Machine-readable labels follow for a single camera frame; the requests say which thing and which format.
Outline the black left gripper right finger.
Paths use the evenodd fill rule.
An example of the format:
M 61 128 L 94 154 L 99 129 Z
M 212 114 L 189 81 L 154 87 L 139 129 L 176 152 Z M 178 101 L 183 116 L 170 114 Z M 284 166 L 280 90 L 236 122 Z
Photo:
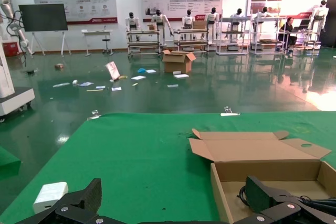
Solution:
M 311 199 L 247 176 L 238 197 L 254 214 L 236 223 L 335 223 L 335 198 Z

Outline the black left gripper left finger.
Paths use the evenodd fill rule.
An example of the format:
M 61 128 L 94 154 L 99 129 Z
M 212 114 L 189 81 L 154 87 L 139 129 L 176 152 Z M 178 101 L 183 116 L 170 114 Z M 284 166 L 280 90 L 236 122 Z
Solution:
M 95 178 L 85 189 L 66 193 L 51 208 L 18 223 L 121 223 L 110 217 L 98 215 L 101 202 L 101 179 Z

